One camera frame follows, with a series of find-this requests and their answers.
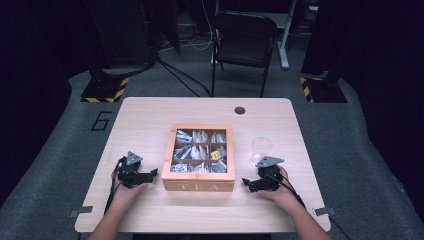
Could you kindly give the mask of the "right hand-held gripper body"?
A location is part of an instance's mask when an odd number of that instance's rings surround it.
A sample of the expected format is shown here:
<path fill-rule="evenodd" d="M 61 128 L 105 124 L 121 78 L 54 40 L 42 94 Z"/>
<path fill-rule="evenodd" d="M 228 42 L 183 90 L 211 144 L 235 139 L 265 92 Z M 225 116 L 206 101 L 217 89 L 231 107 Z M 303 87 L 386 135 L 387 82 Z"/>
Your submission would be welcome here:
<path fill-rule="evenodd" d="M 278 168 L 279 163 L 283 163 L 281 158 L 264 156 L 257 164 L 258 175 L 262 183 L 259 186 L 266 187 L 268 190 L 275 191 L 278 189 L 282 175 Z"/>

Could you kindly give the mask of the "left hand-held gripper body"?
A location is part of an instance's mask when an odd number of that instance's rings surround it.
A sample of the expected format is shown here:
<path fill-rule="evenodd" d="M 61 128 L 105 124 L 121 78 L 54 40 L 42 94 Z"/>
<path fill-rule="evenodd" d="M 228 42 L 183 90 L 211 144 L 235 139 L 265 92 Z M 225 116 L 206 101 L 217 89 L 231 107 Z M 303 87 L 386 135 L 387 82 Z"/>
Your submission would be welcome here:
<path fill-rule="evenodd" d="M 131 188 L 134 185 L 140 185 L 150 177 L 150 173 L 139 172 L 142 160 L 142 157 L 129 151 L 118 161 L 118 179 L 125 187 Z"/>

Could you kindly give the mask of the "wooden tea box glass lid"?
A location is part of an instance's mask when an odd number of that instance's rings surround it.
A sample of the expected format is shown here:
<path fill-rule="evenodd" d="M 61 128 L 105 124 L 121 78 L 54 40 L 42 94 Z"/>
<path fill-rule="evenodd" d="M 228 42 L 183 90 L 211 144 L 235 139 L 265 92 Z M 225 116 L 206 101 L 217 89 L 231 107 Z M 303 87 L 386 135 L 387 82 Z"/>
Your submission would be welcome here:
<path fill-rule="evenodd" d="M 175 173 L 170 171 L 172 150 L 177 129 L 225 129 L 227 131 L 226 173 Z M 235 183 L 235 160 L 232 126 L 228 124 L 176 124 L 171 128 L 168 150 L 162 170 L 162 181 L 167 191 L 232 192 Z"/>

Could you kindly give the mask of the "person's left hand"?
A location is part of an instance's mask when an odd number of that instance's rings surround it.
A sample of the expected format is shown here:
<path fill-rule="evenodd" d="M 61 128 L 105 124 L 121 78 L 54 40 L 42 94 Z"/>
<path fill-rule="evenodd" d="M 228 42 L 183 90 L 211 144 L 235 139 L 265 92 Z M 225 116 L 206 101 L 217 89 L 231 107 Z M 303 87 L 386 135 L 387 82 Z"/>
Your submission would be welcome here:
<path fill-rule="evenodd" d="M 141 185 L 133 188 L 119 186 L 115 191 L 110 208 L 121 212 L 127 211 L 135 201 L 136 197 L 139 196 L 147 187 L 147 183 L 142 183 Z"/>

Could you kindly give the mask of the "person's right hand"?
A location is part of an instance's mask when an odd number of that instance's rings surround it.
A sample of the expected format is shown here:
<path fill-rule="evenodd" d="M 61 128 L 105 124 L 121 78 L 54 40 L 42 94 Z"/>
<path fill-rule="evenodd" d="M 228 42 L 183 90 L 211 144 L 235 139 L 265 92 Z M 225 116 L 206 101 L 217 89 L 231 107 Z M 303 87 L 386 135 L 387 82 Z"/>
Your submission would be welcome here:
<path fill-rule="evenodd" d="M 257 194 L 265 199 L 272 200 L 278 207 L 291 215 L 296 209 L 302 209 L 302 205 L 297 200 L 295 190 L 290 185 L 287 171 L 278 166 L 282 175 L 282 185 L 275 191 L 260 190 Z"/>

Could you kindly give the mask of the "grey tape piece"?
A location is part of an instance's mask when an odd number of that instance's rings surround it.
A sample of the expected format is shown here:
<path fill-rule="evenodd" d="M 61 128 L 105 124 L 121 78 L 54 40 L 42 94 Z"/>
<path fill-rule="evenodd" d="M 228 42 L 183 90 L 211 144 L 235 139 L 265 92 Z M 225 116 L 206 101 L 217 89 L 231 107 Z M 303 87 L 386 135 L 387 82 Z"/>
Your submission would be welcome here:
<path fill-rule="evenodd" d="M 327 207 L 313 208 L 312 211 L 316 216 L 322 216 L 322 215 L 332 216 L 336 213 L 334 208 L 327 208 Z"/>
<path fill-rule="evenodd" d="M 91 213 L 93 209 L 93 206 L 82 206 L 76 210 L 71 210 L 68 217 L 70 218 L 76 218 L 78 217 L 80 214 L 83 213 Z"/>

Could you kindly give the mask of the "black yellow striped stand base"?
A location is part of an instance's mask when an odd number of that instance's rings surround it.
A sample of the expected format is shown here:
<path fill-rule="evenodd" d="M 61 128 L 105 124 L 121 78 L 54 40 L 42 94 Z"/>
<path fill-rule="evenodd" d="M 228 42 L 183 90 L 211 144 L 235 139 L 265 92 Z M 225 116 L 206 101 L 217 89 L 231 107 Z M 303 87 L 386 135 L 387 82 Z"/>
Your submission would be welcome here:
<path fill-rule="evenodd" d="M 128 78 L 108 77 L 104 80 L 91 79 L 81 94 L 81 102 L 114 103 L 122 97 Z"/>
<path fill-rule="evenodd" d="M 311 103 L 346 103 L 347 99 L 338 84 L 328 84 L 321 78 L 300 79 L 306 100 Z"/>

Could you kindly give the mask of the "white desk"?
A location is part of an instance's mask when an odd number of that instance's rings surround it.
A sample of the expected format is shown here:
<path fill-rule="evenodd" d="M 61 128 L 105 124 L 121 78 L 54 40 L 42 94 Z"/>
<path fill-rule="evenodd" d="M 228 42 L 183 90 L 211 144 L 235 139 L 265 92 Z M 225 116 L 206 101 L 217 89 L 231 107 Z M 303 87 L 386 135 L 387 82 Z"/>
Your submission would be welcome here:
<path fill-rule="evenodd" d="M 280 31 L 277 41 L 280 64 L 284 70 L 288 70 L 291 42 L 302 22 L 312 25 L 319 9 L 319 0 L 273 0 L 272 3 L 273 6 L 265 7 L 263 14 L 270 17 Z"/>

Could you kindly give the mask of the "black folding chair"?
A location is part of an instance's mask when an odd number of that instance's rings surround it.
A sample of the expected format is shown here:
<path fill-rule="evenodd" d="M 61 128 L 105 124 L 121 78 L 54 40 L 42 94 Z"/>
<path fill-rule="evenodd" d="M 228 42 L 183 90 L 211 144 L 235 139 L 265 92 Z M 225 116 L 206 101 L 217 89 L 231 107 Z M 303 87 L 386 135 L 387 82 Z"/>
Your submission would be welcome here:
<path fill-rule="evenodd" d="M 212 85 L 215 95 L 216 65 L 223 64 L 263 70 L 260 96 L 263 96 L 278 28 L 269 17 L 233 11 L 218 12 L 212 22 Z"/>

